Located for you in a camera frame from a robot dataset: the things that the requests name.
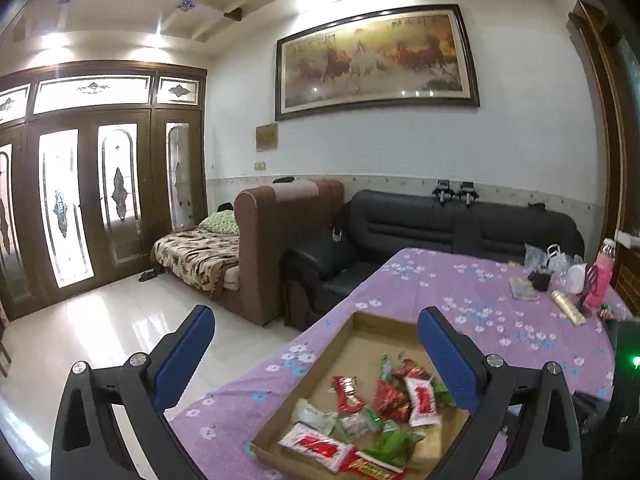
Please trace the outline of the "dark red snack packet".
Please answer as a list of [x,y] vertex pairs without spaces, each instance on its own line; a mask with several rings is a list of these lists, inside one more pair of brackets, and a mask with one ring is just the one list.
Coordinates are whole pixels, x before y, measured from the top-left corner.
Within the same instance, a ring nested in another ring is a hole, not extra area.
[[384,354],[380,363],[380,377],[376,382],[373,411],[396,422],[406,422],[411,410],[407,378],[431,380],[432,375],[410,359],[403,359],[399,366],[393,366],[390,357]]

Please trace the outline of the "clear green candy packet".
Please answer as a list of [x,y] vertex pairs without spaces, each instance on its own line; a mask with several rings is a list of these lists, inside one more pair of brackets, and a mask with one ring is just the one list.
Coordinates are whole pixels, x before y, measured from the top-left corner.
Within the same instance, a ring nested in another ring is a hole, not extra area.
[[331,436],[346,443],[354,443],[366,434],[380,432],[383,426],[382,418],[370,406],[365,405],[357,413],[334,419]]

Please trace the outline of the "red yellow snack packet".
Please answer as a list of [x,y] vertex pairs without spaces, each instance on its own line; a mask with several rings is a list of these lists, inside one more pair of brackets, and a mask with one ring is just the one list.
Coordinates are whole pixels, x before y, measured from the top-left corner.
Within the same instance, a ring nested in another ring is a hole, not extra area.
[[341,463],[340,472],[358,474],[372,480],[399,480],[405,478],[406,472],[390,465],[378,462],[360,452],[352,452]]

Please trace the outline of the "pale green snack packet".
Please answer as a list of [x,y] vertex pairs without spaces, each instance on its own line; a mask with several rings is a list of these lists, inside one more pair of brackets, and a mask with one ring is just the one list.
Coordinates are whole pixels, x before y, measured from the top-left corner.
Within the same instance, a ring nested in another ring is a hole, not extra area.
[[295,408],[291,415],[291,422],[293,424],[306,425],[325,436],[329,436],[333,431],[336,419],[336,413],[322,411],[304,398],[296,401]]

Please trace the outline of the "white red snack packet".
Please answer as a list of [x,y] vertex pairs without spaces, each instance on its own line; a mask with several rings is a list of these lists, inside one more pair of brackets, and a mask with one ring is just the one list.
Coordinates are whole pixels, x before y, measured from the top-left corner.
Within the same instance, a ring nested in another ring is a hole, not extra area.
[[428,379],[406,377],[405,384],[411,404],[409,426],[416,428],[440,425],[442,416],[437,411],[435,391],[431,382]]
[[342,463],[355,448],[352,444],[335,440],[302,422],[296,422],[279,440],[279,445],[299,455],[312,458],[332,474],[340,471]]

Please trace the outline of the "beige wafer snack packet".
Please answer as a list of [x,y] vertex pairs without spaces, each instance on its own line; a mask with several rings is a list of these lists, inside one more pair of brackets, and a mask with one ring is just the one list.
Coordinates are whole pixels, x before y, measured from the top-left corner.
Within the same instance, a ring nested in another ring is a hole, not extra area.
[[433,467],[442,457],[442,426],[416,427],[413,432],[422,439],[414,445],[409,464],[416,468]]

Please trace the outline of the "cream lotion tube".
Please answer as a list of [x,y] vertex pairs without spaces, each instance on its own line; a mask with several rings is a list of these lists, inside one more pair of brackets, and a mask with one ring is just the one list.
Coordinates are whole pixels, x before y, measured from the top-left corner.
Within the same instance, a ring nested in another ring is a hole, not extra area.
[[574,326],[582,326],[587,323],[585,315],[578,310],[574,302],[570,300],[565,292],[555,289],[551,297],[560,311],[570,320]]

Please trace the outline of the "pink sleeved water bottle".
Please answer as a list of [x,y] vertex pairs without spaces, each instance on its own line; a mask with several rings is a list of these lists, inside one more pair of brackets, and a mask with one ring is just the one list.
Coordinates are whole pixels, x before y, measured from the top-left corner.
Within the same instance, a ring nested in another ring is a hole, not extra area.
[[593,263],[592,270],[596,271],[596,281],[585,299],[585,305],[597,309],[604,300],[610,284],[616,258],[616,241],[605,238]]

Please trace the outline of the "black phone stand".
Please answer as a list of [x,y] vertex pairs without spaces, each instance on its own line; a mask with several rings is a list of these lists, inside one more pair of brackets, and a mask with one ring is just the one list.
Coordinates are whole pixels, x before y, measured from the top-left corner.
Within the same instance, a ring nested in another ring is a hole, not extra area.
[[585,317],[590,318],[590,307],[586,305],[587,297],[597,288],[599,269],[595,264],[587,264],[585,267],[584,284],[582,292],[578,296],[577,309]]

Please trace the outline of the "black small cup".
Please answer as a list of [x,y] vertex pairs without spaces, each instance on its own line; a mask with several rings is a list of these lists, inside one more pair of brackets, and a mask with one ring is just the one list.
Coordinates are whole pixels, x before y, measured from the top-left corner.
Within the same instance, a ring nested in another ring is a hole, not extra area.
[[538,290],[538,292],[546,292],[551,283],[552,272],[547,268],[538,268],[529,274],[528,279],[535,290]]

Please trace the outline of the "small booklet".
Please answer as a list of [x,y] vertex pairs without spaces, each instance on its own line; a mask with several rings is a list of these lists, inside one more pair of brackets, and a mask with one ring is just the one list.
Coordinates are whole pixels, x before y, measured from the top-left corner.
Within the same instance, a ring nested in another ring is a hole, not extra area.
[[540,298],[540,292],[538,292],[529,280],[509,278],[509,287],[511,295],[515,300],[537,301]]

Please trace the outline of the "clear plastic cup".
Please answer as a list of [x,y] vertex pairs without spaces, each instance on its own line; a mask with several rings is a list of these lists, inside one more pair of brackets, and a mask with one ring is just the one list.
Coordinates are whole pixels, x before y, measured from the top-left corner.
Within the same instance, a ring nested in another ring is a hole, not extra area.
[[544,267],[550,274],[563,274],[572,264],[573,257],[563,252],[559,244],[551,244],[547,248],[547,261]]

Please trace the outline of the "cardboard box tray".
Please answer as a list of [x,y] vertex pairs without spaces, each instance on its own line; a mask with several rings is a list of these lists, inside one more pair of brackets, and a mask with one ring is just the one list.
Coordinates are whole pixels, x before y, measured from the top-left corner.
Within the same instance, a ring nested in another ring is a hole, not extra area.
[[[258,431],[250,444],[252,451],[264,464],[273,466],[282,474],[292,474],[296,479],[365,479],[349,472],[332,474],[312,458],[282,448],[279,440],[295,425],[291,422],[291,415],[300,398],[307,399],[322,411],[336,413],[337,417],[357,413],[365,405],[373,410],[376,382],[380,377],[380,363],[384,354],[390,357],[393,366],[399,366],[403,359],[416,361],[432,375],[430,382],[434,390],[444,385],[420,343],[416,323],[357,312],[348,318],[280,408]],[[469,413],[456,408],[450,400],[436,403],[437,411],[442,416],[441,460],[468,420]],[[378,416],[383,424],[386,420],[393,420],[380,414]],[[397,423],[404,431],[414,429],[409,426],[409,419]],[[366,434],[349,444],[355,447],[354,452],[360,452],[375,445],[381,432]],[[437,463],[425,468],[408,464],[404,469],[404,479],[425,479]]]

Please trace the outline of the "patterned blanket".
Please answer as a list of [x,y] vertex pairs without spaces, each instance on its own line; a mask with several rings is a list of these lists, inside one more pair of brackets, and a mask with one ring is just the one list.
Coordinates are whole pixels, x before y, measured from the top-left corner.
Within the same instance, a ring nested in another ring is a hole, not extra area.
[[239,264],[239,258],[238,236],[200,228],[167,234],[151,250],[153,264],[213,298],[221,294],[224,274]]

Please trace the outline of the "green pillow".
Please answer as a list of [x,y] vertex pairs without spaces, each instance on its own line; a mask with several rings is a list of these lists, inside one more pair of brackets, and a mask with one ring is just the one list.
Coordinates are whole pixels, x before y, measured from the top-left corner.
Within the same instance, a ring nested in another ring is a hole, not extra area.
[[233,210],[216,211],[201,221],[198,227],[217,235],[240,235]]

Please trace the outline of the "black leather sofa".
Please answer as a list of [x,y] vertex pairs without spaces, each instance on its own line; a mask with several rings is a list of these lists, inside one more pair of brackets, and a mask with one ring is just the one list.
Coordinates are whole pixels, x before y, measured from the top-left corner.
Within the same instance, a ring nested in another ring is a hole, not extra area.
[[543,204],[439,203],[362,190],[320,235],[283,255],[284,319],[306,330],[405,248],[522,263],[526,247],[552,244],[570,256],[585,253],[575,221]]

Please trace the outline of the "wooden glass door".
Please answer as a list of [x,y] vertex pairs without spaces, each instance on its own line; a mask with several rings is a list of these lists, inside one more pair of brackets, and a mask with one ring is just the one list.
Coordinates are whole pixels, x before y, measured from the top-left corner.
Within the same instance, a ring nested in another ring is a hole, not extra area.
[[17,320],[146,269],[207,212],[206,70],[85,61],[1,79],[1,304]]

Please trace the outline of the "framed horse painting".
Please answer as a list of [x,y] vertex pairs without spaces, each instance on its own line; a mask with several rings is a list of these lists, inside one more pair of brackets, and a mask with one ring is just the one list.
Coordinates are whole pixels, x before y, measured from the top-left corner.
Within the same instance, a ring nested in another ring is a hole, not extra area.
[[480,105],[460,6],[368,12],[296,32],[276,47],[274,117],[368,107]]

